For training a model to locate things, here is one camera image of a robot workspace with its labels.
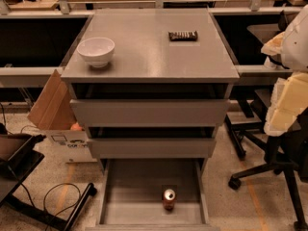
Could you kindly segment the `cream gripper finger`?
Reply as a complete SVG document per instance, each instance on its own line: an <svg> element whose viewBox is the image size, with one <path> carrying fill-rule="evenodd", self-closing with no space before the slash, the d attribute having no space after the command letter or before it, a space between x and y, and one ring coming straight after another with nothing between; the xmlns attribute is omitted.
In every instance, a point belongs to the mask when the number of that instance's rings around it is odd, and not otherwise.
<svg viewBox="0 0 308 231"><path fill-rule="evenodd" d="M282 42L284 35L285 33L282 32L270 39L263 45L263 47L261 48L261 52L269 56L280 54L282 51Z"/></svg>
<svg viewBox="0 0 308 231"><path fill-rule="evenodd" d="M278 78L272 90L264 131L268 136L281 136L307 107L308 74L296 72L287 79Z"/></svg>

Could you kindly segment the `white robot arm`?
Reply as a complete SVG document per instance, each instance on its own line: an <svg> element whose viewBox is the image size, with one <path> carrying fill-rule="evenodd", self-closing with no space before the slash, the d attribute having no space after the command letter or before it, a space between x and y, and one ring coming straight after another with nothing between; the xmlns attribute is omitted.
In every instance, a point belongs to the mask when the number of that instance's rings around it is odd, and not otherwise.
<svg viewBox="0 0 308 231"><path fill-rule="evenodd" d="M279 54L282 65L293 72L288 79L279 78L275 83L266 115L266 134L279 137L308 108L308 5L261 52L270 56Z"/></svg>

